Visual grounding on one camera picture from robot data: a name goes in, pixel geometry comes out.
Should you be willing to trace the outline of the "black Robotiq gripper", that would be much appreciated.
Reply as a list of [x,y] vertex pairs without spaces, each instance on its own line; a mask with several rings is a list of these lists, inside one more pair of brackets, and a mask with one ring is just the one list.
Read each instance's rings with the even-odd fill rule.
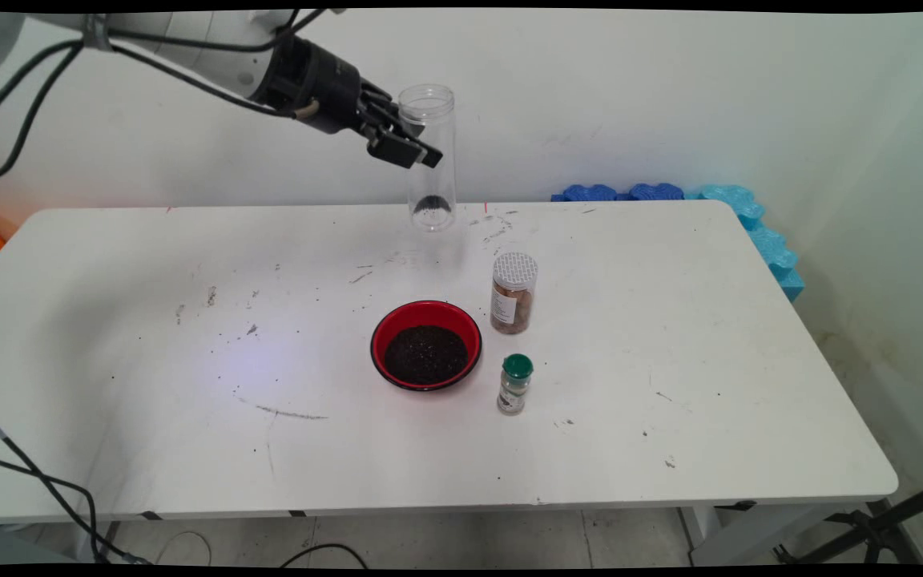
[[403,167],[435,168],[443,153],[421,141],[425,125],[400,124],[392,95],[362,77],[343,61],[309,40],[292,36],[274,49],[253,102],[278,115],[293,117],[323,134],[349,129],[367,139],[367,153]]

